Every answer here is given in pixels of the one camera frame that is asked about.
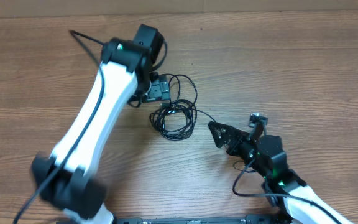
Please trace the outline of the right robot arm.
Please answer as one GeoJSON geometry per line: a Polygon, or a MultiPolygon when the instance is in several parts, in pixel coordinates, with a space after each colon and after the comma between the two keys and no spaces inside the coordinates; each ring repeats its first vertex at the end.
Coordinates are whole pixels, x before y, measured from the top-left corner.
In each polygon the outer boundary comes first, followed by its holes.
{"type": "Polygon", "coordinates": [[[249,121],[250,132],[233,126],[209,122],[216,147],[226,145],[226,153],[244,162],[236,177],[233,194],[239,197],[265,197],[273,207],[279,207],[291,220],[299,223],[350,223],[346,217],[321,200],[287,162],[280,136],[267,134],[265,118],[249,121]],[[236,190],[245,173],[255,172],[264,178],[262,193],[245,194],[236,190]]]}

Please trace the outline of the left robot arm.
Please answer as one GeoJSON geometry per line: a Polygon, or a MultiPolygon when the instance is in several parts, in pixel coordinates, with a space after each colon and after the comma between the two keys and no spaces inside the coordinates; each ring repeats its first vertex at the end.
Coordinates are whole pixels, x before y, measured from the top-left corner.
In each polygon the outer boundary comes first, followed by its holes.
{"type": "Polygon", "coordinates": [[[72,126],[49,157],[32,161],[34,195],[63,211],[70,223],[114,223],[104,204],[106,187],[94,176],[123,107],[132,101],[145,103],[150,96],[155,60],[166,46],[162,37],[105,43],[95,82],[72,126]]]}

